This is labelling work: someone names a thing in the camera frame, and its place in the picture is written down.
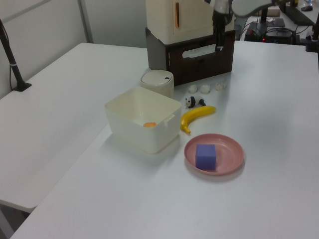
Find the white lid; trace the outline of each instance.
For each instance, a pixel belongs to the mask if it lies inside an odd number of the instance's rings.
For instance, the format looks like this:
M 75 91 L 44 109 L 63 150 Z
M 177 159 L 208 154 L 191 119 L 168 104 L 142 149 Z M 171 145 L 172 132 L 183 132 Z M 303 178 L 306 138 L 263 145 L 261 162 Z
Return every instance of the white lid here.
M 141 81 L 148 85 L 163 85 L 173 78 L 173 74 L 169 71 L 152 70 L 142 76 Z

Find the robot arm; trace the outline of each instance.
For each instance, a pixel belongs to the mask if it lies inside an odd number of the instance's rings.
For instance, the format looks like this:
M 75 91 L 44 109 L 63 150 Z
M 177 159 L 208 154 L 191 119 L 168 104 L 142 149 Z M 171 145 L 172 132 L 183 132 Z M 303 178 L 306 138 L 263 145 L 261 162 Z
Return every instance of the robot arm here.
M 225 26 L 231 22 L 233 13 L 247 17 L 270 6 L 283 4 L 290 0 L 204 0 L 214 7 L 213 38 L 216 40 L 215 51 L 225 45 Z

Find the small round container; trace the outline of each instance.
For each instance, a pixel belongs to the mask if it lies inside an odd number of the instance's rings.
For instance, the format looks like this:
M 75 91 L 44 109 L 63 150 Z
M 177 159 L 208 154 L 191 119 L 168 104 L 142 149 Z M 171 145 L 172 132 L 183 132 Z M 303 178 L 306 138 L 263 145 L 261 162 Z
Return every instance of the small round container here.
M 174 76 L 169 71 L 151 70 L 142 76 L 141 87 L 173 99 Z

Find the brown box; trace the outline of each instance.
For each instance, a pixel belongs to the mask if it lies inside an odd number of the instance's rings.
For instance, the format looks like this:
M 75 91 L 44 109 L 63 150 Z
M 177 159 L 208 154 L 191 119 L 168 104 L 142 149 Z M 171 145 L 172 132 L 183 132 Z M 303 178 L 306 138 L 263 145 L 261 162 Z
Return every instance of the brown box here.
M 212 36 L 165 45 L 146 28 L 149 67 L 152 70 L 172 72 L 175 86 L 230 72 L 233 66 L 235 30 L 225 34 L 226 43 L 220 52 L 183 58 L 184 51 L 215 44 Z

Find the white container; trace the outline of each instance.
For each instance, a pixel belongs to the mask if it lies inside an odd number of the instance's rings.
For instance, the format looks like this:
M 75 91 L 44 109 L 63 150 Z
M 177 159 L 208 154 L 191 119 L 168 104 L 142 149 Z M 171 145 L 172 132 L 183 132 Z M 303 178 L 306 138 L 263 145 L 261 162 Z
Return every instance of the white container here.
M 214 8 L 203 0 L 146 0 L 147 27 L 164 44 L 213 34 Z M 226 31 L 234 29 L 234 17 Z
M 152 70 L 146 72 L 140 85 L 163 96 L 173 99 L 174 96 L 174 76 L 169 71 Z
M 105 104 L 111 131 L 128 143 L 155 154 L 179 134 L 181 103 L 134 87 Z M 144 127 L 155 122 L 154 127 Z

